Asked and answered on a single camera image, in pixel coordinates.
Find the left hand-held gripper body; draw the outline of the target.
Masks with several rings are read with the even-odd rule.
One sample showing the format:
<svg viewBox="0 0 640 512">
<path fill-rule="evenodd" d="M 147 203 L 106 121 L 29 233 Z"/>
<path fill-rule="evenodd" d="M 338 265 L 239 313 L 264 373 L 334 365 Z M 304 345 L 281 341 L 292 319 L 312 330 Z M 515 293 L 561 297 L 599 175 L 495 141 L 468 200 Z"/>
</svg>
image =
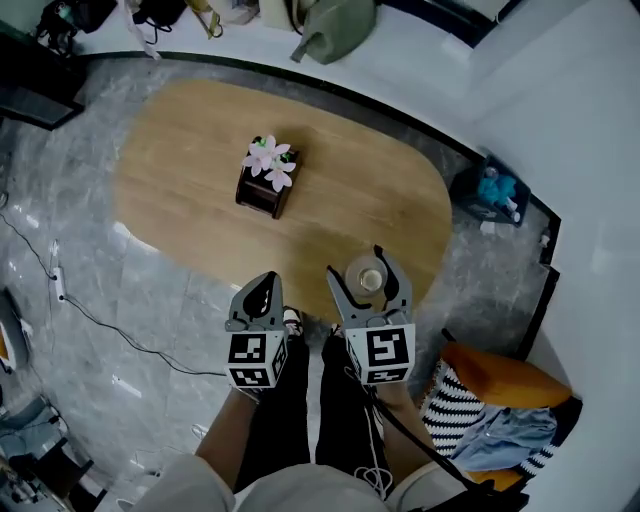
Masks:
<svg viewBox="0 0 640 512">
<path fill-rule="evenodd" d="M 229 352 L 225 372 L 237 389 L 270 389 L 277 385 L 288 358 L 288 330 L 281 320 L 264 325 L 231 319 L 225 322 Z"/>
</svg>

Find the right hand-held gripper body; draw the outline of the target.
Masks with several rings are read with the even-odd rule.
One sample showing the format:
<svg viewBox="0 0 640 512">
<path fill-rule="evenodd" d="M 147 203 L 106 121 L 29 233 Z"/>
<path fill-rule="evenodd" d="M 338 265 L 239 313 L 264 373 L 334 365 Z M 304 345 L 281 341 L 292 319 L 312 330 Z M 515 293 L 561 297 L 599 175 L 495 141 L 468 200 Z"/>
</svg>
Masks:
<svg viewBox="0 0 640 512">
<path fill-rule="evenodd" d="M 374 312 L 362 327 L 344 328 L 357 380 L 368 386 L 406 381 L 415 364 L 416 329 L 412 321 L 387 321 Z"/>
</svg>

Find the clear glass cup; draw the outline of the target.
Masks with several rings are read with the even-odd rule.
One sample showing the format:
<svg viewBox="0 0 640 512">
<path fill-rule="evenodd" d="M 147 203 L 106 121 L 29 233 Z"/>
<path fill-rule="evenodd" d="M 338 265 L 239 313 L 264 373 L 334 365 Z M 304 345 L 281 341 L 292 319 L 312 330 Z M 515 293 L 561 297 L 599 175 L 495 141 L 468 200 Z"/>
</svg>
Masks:
<svg viewBox="0 0 640 512">
<path fill-rule="evenodd" d="M 359 298 L 379 294 L 387 281 L 385 265 L 373 253 L 361 254 L 346 267 L 343 278 L 352 295 Z"/>
</svg>

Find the person's left forearm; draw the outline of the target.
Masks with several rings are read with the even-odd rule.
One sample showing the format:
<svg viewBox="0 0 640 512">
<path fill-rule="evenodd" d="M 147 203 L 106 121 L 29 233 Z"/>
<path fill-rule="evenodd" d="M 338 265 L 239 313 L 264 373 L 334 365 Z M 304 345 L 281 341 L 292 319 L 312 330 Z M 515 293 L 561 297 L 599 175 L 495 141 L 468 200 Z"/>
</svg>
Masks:
<svg viewBox="0 0 640 512">
<path fill-rule="evenodd" d="M 238 479 L 256 408 L 252 398 L 232 388 L 195 451 L 231 489 Z"/>
</svg>

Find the wooden coffee table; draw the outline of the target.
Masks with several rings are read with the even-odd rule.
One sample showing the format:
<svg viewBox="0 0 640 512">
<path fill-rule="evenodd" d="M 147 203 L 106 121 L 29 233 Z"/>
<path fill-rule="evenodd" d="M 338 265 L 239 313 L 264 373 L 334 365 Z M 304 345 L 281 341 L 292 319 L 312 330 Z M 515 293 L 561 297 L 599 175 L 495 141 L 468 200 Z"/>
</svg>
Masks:
<svg viewBox="0 0 640 512">
<path fill-rule="evenodd" d="M 272 135 L 300 154 L 278 219 L 235 201 L 249 143 Z M 452 232 L 444 181 L 416 149 L 324 110 L 209 80 L 163 87 L 121 150 L 114 215 L 137 239 L 229 284 L 277 272 L 288 305 L 328 321 L 326 281 L 382 246 L 422 299 Z"/>
</svg>

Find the person's black trousers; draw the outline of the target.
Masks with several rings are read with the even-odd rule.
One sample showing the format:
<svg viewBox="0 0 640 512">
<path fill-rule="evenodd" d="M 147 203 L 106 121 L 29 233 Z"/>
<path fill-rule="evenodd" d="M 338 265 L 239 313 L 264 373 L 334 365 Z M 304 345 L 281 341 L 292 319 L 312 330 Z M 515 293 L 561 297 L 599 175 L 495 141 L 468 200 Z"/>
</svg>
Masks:
<svg viewBox="0 0 640 512">
<path fill-rule="evenodd" d="M 368 483 L 382 496 L 394 487 L 373 408 L 351 376 L 346 340 L 331 337 L 322 350 L 320 429 L 310 454 L 307 427 L 309 347 L 303 336 L 288 341 L 288 358 L 275 388 L 255 410 L 234 490 L 299 464 L 330 466 Z"/>
</svg>

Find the dark wooden tissue box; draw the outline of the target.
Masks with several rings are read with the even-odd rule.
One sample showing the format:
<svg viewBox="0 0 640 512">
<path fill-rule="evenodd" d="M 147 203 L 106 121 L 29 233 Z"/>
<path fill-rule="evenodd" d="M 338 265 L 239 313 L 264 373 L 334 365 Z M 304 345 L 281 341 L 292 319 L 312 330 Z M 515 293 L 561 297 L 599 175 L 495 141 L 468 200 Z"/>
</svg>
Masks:
<svg viewBox="0 0 640 512">
<path fill-rule="evenodd" d="M 265 168 L 258 157 L 248 152 L 242 161 L 235 202 L 278 219 L 298 173 L 298 151 L 276 156 Z"/>
</svg>

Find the crumpled teal cloth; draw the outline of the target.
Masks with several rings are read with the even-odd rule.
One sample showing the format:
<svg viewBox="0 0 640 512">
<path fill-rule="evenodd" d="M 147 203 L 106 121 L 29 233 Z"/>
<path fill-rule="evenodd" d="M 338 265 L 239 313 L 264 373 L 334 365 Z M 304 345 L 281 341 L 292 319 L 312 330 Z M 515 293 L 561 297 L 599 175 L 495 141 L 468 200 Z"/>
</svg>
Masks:
<svg viewBox="0 0 640 512">
<path fill-rule="evenodd" d="M 516 190 L 515 178 L 508 175 L 496 175 L 482 178 L 478 184 L 477 194 L 485 202 L 498 207 L 513 206 Z"/>
</svg>

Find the person's white shirt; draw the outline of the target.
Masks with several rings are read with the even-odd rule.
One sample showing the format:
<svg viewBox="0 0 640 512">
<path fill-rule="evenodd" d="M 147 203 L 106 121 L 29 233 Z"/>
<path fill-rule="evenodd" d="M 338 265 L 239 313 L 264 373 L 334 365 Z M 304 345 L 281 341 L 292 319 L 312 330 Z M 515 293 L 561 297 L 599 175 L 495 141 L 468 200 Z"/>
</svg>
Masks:
<svg viewBox="0 0 640 512">
<path fill-rule="evenodd" d="M 410 512 L 465 491 L 436 463 L 412 473 L 387 499 L 335 468 L 300 464 L 259 479 L 240 501 L 201 458 L 179 457 L 131 512 Z"/>
</svg>

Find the blue denim garment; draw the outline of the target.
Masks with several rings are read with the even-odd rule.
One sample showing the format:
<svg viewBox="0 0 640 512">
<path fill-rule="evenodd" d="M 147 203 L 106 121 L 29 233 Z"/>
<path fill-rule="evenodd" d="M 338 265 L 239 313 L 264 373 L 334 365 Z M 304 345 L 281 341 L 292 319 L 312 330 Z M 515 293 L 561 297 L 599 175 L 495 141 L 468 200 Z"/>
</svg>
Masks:
<svg viewBox="0 0 640 512">
<path fill-rule="evenodd" d="M 557 419 L 548 408 L 485 405 L 450 459 L 466 472 L 512 468 L 553 439 Z"/>
</svg>

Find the grey white floor appliance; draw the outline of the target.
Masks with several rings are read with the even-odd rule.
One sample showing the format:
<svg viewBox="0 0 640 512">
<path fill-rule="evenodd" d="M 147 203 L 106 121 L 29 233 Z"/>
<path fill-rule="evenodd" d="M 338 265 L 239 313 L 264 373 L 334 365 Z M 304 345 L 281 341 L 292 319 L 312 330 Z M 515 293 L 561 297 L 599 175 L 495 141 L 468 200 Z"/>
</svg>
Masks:
<svg viewBox="0 0 640 512">
<path fill-rule="evenodd" d="M 10 291 L 0 290 L 0 367 L 6 374 L 29 363 L 27 327 Z"/>
</svg>

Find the patterned blue white bag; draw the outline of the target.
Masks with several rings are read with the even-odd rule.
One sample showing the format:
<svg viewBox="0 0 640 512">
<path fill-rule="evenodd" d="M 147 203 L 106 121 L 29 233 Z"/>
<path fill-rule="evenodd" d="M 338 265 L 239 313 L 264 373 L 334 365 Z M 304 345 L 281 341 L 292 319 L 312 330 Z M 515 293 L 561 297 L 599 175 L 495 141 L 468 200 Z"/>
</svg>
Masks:
<svg viewBox="0 0 640 512">
<path fill-rule="evenodd" d="M 219 0 L 218 13 L 224 24 L 246 25 L 259 14 L 258 0 Z"/>
</svg>

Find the black cabinet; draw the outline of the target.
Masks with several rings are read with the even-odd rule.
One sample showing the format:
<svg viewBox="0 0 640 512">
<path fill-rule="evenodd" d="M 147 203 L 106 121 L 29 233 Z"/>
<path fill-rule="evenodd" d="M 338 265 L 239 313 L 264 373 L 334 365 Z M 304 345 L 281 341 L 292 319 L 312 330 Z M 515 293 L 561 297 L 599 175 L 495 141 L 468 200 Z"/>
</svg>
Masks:
<svg viewBox="0 0 640 512">
<path fill-rule="evenodd" d="M 0 118 L 53 131 L 85 110 L 84 76 L 37 43 L 0 33 Z"/>
</svg>

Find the dark handbag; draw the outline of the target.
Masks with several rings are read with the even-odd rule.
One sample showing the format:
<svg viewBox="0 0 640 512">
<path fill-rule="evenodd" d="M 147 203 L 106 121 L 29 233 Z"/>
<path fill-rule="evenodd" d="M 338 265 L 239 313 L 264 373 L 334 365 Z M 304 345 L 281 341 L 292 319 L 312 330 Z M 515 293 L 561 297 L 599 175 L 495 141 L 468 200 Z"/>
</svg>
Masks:
<svg viewBox="0 0 640 512">
<path fill-rule="evenodd" d="M 185 0 L 142 0 L 139 9 L 132 15 L 135 25 L 149 25 L 154 29 L 154 37 L 149 45 L 158 42 L 158 33 L 171 33 L 187 5 Z"/>
</svg>

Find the black backpack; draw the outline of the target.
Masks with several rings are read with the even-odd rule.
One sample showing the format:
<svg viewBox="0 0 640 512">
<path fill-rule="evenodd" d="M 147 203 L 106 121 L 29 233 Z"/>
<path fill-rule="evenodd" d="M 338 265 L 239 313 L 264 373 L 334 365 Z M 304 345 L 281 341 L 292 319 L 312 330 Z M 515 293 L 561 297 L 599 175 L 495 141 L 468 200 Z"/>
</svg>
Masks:
<svg viewBox="0 0 640 512">
<path fill-rule="evenodd" d="M 48 48 L 61 56 L 71 53 L 78 32 L 92 33 L 99 29 L 117 5 L 116 0 L 64 0 L 72 7 L 72 20 L 67 22 L 54 14 L 56 1 L 44 7 L 35 38 L 45 38 Z"/>
</svg>

